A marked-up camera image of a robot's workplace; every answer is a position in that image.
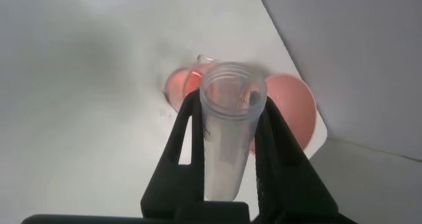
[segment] pink circle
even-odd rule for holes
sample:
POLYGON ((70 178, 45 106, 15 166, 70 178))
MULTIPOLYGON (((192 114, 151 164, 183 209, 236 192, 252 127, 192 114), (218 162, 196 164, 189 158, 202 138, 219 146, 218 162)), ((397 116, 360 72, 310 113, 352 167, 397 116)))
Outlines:
POLYGON ((266 79, 268 96, 277 105, 284 120, 304 150, 317 124, 317 107, 311 89, 292 74, 277 74, 266 79))

